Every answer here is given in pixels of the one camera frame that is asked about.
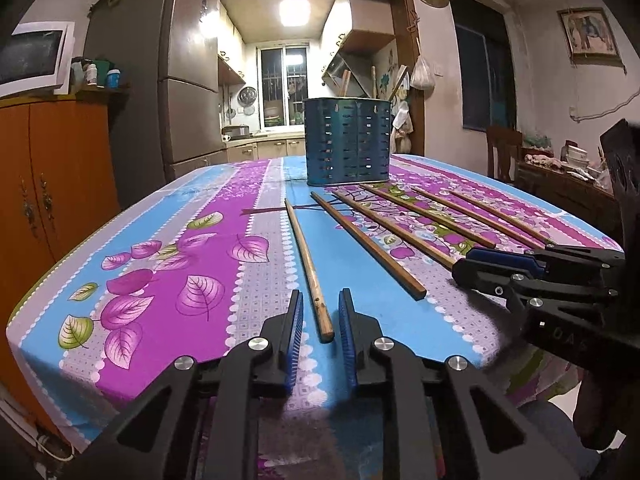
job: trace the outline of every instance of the elephant painting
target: elephant painting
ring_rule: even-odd
[[[603,9],[563,10],[559,14],[572,55],[619,56]]]

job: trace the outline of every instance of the refrigerator door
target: refrigerator door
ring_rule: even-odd
[[[160,80],[174,78],[218,91],[218,1],[165,0]]]
[[[186,175],[187,173],[204,168],[206,166],[215,166],[217,164],[226,164],[226,150],[222,152],[209,153],[209,155],[199,156],[178,164],[172,164],[166,167],[166,178],[170,182]]]
[[[224,148],[216,92],[174,79],[160,82],[158,91],[165,164]]]

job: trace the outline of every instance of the floral tablecloth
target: floral tablecloth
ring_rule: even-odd
[[[426,158],[395,155],[383,186],[403,200],[444,209],[457,222],[523,247],[484,224],[411,192],[458,200],[470,194],[545,232],[559,244],[619,248],[577,218],[517,189]],[[16,308],[7,336],[39,401],[83,450],[173,359],[219,357],[305,295],[296,386],[284,408],[265,403],[260,424],[264,478],[373,478],[380,470],[379,406],[349,400],[339,336],[320,344],[300,254],[284,209],[295,206],[337,326],[338,292],[375,316],[386,335],[416,354],[466,356],[513,402],[550,397],[577,383],[567,362],[523,344],[504,306],[456,288],[450,272],[342,203],[334,204],[428,289],[414,301],[325,213],[306,185],[305,160],[286,157],[196,170],[113,219],[69,254]],[[462,257],[468,240],[360,189],[358,202],[440,250]]]

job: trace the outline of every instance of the screw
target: screw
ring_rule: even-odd
[[[462,355],[454,355],[447,361],[450,368],[453,368],[457,372],[461,372],[468,366],[468,361],[462,357]]]
[[[264,350],[269,346],[269,341],[263,337],[254,337],[253,339],[249,339],[249,348],[251,350],[260,351]]]
[[[394,347],[395,343],[393,342],[392,339],[389,339],[388,337],[379,337],[373,342],[373,344],[378,350],[382,350],[383,352],[386,352],[388,350],[391,350]]]
[[[174,366],[178,370],[189,370],[194,363],[195,361],[193,360],[193,357],[189,357],[188,355],[183,355],[181,357],[178,357],[174,361]]]

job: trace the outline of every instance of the ceiling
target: ceiling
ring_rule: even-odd
[[[279,5],[282,0],[221,0],[245,43],[276,40],[316,40],[322,34],[334,0],[308,0],[309,22],[301,27],[283,27]]]

